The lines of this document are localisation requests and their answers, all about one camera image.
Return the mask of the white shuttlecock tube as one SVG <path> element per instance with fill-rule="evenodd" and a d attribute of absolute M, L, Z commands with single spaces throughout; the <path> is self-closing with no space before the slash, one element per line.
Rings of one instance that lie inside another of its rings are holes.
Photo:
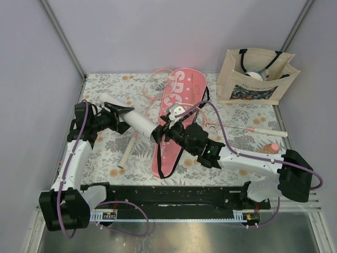
<path fill-rule="evenodd" d="M 125 102 L 119 100 L 117 97 L 107 92 L 104 92 L 100 95 L 99 101 L 101 103 L 108 102 L 113 105 L 127 107 Z M 141 114 L 135 109 L 133 109 L 131 112 L 121 113 L 121 118 L 124 122 L 133 127 L 138 133 L 147 137 L 151 142 L 155 142 L 152 132 L 158 126 L 157 123 L 148 119 L 145 115 Z"/>

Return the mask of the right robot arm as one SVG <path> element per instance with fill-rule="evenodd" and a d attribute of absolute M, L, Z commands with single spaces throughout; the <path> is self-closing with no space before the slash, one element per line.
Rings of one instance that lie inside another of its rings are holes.
<path fill-rule="evenodd" d="M 258 202 L 284 196 L 304 203 L 309 200 L 313 169 L 294 150 L 285 154 L 266 154 L 232 149 L 227 144 L 213 141 L 201 126 L 193 123 L 184 127 L 176 123 L 157 126 L 151 136 L 157 144 L 172 140 L 207 168 L 233 168 L 265 176 L 265 180 L 247 182 L 240 194 L 240 204 L 253 208 Z"/>

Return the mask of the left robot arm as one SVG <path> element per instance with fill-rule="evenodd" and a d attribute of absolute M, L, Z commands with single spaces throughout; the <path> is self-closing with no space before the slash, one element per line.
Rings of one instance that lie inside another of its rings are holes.
<path fill-rule="evenodd" d="M 83 171 L 92 153 L 98 133 L 105 129 L 124 133 L 127 123 L 120 121 L 120 115 L 129 113 L 132 107 L 105 102 L 99 110 L 96 105 L 83 100 L 74 106 L 75 118 L 71 121 L 67 136 L 64 161 L 59 174 L 49 191 L 39 196 L 39 205 L 49 231 L 77 230 L 86 228 L 91 212 L 98 205 L 109 208 L 114 195 L 106 186 L 89 186 L 81 189 Z"/>

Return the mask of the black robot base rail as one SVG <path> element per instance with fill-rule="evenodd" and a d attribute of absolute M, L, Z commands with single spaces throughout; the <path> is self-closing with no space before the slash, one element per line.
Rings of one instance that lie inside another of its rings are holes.
<path fill-rule="evenodd" d="M 103 208 L 148 210 L 269 210 L 269 201 L 255 202 L 243 195 L 245 187 L 214 186 L 112 186 L 101 184 L 107 192 Z"/>

